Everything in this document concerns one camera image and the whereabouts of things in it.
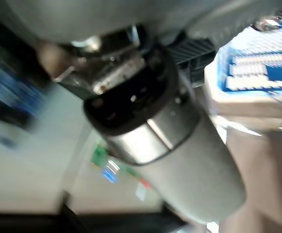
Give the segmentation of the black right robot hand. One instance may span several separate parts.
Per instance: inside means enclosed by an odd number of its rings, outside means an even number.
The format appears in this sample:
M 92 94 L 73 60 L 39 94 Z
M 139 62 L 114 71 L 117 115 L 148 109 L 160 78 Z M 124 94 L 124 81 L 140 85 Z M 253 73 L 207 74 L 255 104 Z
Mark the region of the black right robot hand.
M 196 233 L 196 226 L 170 211 L 158 213 L 0 214 L 0 233 Z

